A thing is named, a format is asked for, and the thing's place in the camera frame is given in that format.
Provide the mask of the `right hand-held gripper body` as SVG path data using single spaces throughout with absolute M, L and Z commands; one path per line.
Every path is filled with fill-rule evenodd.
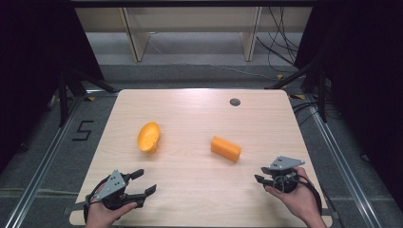
M 280 193 L 291 193 L 297 188 L 299 177 L 296 167 L 305 163 L 303 160 L 284 156 L 277 156 L 267 167 L 274 173 L 270 181 L 274 182 L 273 188 Z

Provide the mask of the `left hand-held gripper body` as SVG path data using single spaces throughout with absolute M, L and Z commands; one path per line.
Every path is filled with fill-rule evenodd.
M 96 202 L 101 202 L 109 210 L 117 210 L 124 205 L 132 203 L 125 192 L 129 181 L 125 180 L 127 174 L 114 170 L 105 180 L 102 180 L 104 187 L 93 195 Z

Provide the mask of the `orange perforated soap dish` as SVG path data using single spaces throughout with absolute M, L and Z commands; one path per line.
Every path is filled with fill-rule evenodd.
M 161 130 L 157 123 L 146 123 L 138 134 L 137 145 L 145 153 L 155 153 L 160 136 Z

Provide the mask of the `orange rectangular soap block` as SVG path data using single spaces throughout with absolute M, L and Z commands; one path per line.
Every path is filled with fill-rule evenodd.
M 210 149 L 213 153 L 216 153 L 231 162 L 237 162 L 240 158 L 240 146 L 217 136 L 212 138 Z

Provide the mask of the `person's right hand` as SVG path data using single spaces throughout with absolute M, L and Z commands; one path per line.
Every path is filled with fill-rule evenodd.
M 299 183 L 291 193 L 277 192 L 271 186 L 266 186 L 265 190 L 283 202 L 288 210 L 303 222 L 307 218 L 321 217 L 314 194 L 303 184 Z

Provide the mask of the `person's left hand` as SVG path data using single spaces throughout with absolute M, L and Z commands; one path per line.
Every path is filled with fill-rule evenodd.
M 100 202 L 93 203 L 88 209 L 86 228 L 111 228 L 117 219 L 136 207 L 137 203 L 132 202 L 117 210 L 109 210 Z

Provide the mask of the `black metal stand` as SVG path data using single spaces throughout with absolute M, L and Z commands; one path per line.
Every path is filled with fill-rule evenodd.
M 90 82 L 91 84 L 111 93 L 117 92 L 117 89 L 107 85 L 106 83 L 85 74 L 83 71 L 66 67 L 63 69 L 58 77 L 58 93 L 61 110 L 61 120 L 59 125 L 63 126 L 69 116 L 69 106 L 67 104 L 67 91 L 70 90 L 74 97 L 84 97 L 86 95 L 86 89 L 84 88 L 82 81 Z
M 326 75 L 323 68 L 322 60 L 313 60 L 308 65 L 299 69 L 297 72 L 291 74 L 284 80 L 269 86 L 269 89 L 280 89 L 288 84 L 292 83 L 299 77 L 305 75 L 305 79 L 302 83 L 302 90 L 304 93 L 312 93 L 314 89 L 317 89 L 317 107 L 319 117 L 323 122 L 327 122 L 325 111 L 326 100 Z

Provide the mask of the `dark curtain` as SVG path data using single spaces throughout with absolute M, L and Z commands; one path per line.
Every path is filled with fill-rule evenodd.
M 63 0 L 0 0 L 0 173 L 58 87 L 61 64 L 104 78 L 74 8 Z
M 403 211 L 403 0 L 317 0 L 296 67 L 332 38 L 326 75 L 335 103 Z

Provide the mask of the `beige wooden desk leg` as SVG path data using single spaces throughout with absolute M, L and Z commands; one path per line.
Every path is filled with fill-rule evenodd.
M 133 55 L 133 60 L 135 62 L 141 62 L 146 51 L 149 33 L 141 31 L 141 26 L 138 24 L 132 8 L 121 8 L 120 12 Z
M 247 23 L 246 31 L 240 33 L 243 55 L 246 62 L 251 62 L 253 60 L 261 14 L 262 7 L 254 7 L 251 19 Z

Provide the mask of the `beige wooden desk panel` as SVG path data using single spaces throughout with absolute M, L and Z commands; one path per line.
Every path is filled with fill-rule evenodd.
M 88 32 L 250 32 L 273 31 L 282 22 L 289 32 L 302 32 L 309 8 L 93 8 L 76 10 Z

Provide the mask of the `aluminium floor rail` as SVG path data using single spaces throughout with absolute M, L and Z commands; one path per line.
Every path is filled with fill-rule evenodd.
M 352 195 L 355 205 L 363 217 L 364 222 L 368 228 L 382 228 L 381 222 L 376 215 L 374 208 L 364 193 L 362 187 L 358 183 L 351 166 L 348 164 L 342 150 L 340 149 L 336 138 L 334 137 L 328 124 L 322 121 L 319 116 L 319 109 L 317 107 L 312 107 L 311 112 L 313 113 L 314 120 L 317 127 L 322 135 L 322 138 L 326 142 L 331 155 L 336 163 L 336 166 L 340 172 L 341 177 L 345 181 L 347 188 Z
M 79 105 L 82 103 L 82 98 L 74 98 L 69 109 L 67 110 L 67 119 L 65 122 L 58 127 L 55 136 L 52 138 L 51 144 L 48 147 L 43 159 L 36 168 L 32 179 L 30 180 L 28 186 L 23 191 L 21 198 L 12 210 L 10 217 L 5 225 L 5 228 L 20 228 L 22 222 L 24 221 L 29 208 L 31 207 L 35 196 L 41 186 L 49 168 L 54 161 L 56 153 L 66 137 L 67 131 L 72 122 Z

